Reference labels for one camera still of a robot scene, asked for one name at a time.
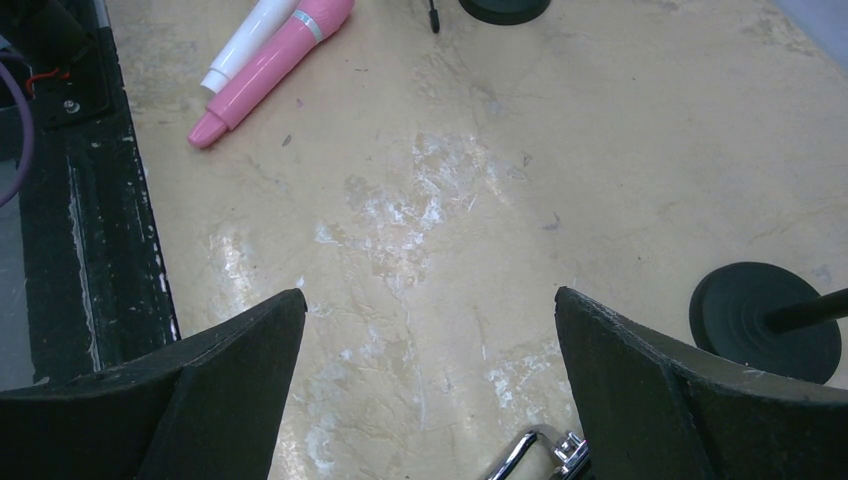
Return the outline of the black round-base mic stand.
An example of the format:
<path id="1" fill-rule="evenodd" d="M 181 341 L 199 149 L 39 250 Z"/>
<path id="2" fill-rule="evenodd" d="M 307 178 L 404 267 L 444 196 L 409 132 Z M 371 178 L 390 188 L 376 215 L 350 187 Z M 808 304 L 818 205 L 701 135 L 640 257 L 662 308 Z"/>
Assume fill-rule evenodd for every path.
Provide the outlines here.
<path id="1" fill-rule="evenodd" d="M 705 276 L 689 323 L 698 348 L 775 375 L 823 385 L 837 370 L 847 290 L 826 295 L 776 265 L 737 262 Z"/>

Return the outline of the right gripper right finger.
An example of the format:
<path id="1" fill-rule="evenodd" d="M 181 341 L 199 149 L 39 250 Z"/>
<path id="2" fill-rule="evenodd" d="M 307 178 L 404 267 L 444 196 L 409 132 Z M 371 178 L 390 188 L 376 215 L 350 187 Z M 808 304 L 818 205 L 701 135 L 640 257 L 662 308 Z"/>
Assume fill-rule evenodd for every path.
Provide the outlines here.
<path id="1" fill-rule="evenodd" d="M 844 390 L 724 360 L 568 287 L 555 323 L 598 479 L 843 479 Z"/>

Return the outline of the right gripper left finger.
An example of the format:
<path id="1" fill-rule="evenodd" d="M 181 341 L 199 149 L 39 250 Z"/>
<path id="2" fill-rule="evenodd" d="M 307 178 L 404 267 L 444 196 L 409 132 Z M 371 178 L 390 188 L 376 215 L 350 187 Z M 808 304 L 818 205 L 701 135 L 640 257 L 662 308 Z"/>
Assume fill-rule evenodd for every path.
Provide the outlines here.
<path id="1" fill-rule="evenodd" d="M 264 479 L 307 302 L 280 292 L 153 353 L 1 395 L 5 479 Z"/>

